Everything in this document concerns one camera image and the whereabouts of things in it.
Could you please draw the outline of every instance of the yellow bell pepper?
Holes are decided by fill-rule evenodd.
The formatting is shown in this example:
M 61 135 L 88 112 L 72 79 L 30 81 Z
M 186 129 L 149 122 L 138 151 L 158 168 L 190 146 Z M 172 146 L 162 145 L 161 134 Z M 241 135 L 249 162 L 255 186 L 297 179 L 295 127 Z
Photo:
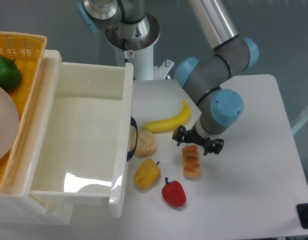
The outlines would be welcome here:
M 160 169 L 153 159 L 144 160 L 134 175 L 134 183 L 141 189 L 151 186 L 160 176 Z

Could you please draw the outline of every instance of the white plastic drawer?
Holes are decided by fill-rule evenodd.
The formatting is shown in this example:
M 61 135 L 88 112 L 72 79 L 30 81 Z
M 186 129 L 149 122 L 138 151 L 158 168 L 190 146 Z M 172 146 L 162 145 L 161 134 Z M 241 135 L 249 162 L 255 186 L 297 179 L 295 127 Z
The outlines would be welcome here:
M 62 63 L 30 195 L 122 211 L 133 66 Z

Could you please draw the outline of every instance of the yellow basket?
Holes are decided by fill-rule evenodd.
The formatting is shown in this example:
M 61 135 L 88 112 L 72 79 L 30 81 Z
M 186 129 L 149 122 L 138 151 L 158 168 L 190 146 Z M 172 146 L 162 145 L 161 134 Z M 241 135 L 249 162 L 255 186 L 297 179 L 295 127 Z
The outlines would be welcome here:
M 22 74 L 20 84 L 7 92 L 16 105 L 19 126 L 11 149 L 0 159 L 0 192 L 13 164 L 46 43 L 47 37 L 45 36 L 0 31 L 0 56 L 15 59 Z

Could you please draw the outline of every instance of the table surface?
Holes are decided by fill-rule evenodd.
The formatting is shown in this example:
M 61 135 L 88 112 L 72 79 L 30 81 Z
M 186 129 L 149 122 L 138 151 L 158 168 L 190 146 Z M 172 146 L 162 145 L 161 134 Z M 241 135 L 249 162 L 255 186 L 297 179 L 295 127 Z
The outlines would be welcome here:
M 99 206 L 78 204 L 69 225 L 0 222 L 0 239 L 235 240 L 308 235 L 296 212 L 297 204 L 308 203 L 308 187 L 275 78 L 237 76 L 222 87 L 242 96 L 244 112 L 222 134 L 225 145 L 219 155 L 203 156 L 200 148 L 198 180 L 183 176 L 184 144 L 177 147 L 171 132 L 158 133 L 152 158 L 160 161 L 162 174 L 149 190 L 139 191 L 133 176 L 143 159 L 130 160 L 121 218 L 112 219 L 109 210 Z M 174 79 L 135 82 L 133 116 L 139 128 L 178 113 L 181 99 L 192 110 L 185 124 L 190 128 L 200 111 Z M 172 208 L 163 200 L 164 177 L 183 185 L 187 195 L 183 208 Z

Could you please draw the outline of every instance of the banana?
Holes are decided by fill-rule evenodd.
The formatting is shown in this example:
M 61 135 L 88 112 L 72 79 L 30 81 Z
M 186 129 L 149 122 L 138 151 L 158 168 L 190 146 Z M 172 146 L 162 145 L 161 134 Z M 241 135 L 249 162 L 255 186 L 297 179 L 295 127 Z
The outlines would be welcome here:
M 170 118 L 151 121 L 142 126 L 143 129 L 150 130 L 152 133 L 163 133 L 171 130 L 175 130 L 179 125 L 183 125 L 190 117 L 190 108 L 187 102 L 182 100 L 183 107 L 181 111 Z

